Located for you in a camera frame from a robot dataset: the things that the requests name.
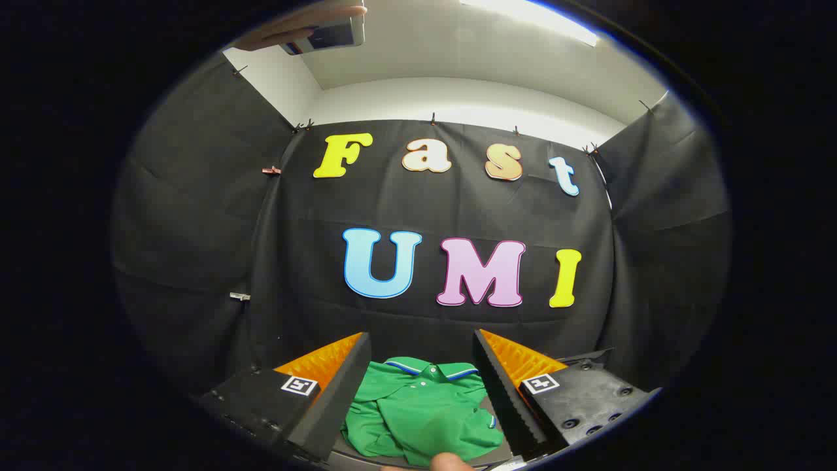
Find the orange letter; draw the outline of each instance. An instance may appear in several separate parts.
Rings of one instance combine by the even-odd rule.
[[[516,147],[491,144],[485,153],[489,160],[485,163],[485,172],[489,177],[514,181],[523,175],[523,167],[517,162],[521,159],[521,151]]]

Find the ceiling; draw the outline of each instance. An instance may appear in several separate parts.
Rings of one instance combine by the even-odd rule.
[[[323,90],[370,80],[453,77],[560,96],[629,124],[665,87],[617,44],[596,47],[460,0],[366,0],[366,41],[302,56]]]

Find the ceiling light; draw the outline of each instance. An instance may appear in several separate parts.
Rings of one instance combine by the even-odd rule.
[[[582,25],[564,18],[549,7],[527,0],[460,0],[463,5],[484,8],[510,18],[548,28],[595,47],[598,37]]]

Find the yellow letter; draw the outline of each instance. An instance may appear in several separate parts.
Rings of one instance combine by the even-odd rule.
[[[516,147],[491,144],[485,154],[489,160],[485,163],[485,172],[489,177],[514,181],[523,175],[523,167],[517,162],[521,159],[521,151]]]
[[[401,164],[411,172],[421,172],[430,169],[431,172],[447,172],[450,168],[448,160],[448,146],[438,139],[416,139],[407,144],[407,153],[401,159]]]
[[[322,158],[322,164],[317,170],[314,170],[315,179],[335,179],[346,174],[346,169],[343,168],[343,158],[349,165],[355,163],[358,154],[361,152],[361,147],[357,142],[363,146],[369,147],[372,145],[372,134],[365,132],[363,134],[343,134],[326,137],[328,147],[326,148],[326,155]],[[346,144],[354,142],[348,148]]]
[[[581,261],[581,253],[573,249],[560,250],[555,254],[561,264],[558,272],[558,286],[555,295],[549,298],[550,308],[569,308],[575,303],[573,284],[575,284],[575,269]]]

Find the green polo shirt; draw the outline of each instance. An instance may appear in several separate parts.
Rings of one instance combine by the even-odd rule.
[[[367,457],[404,457],[415,466],[451,452],[468,461],[503,443],[480,403],[485,386],[469,363],[433,365],[409,357],[370,362],[341,429]]]

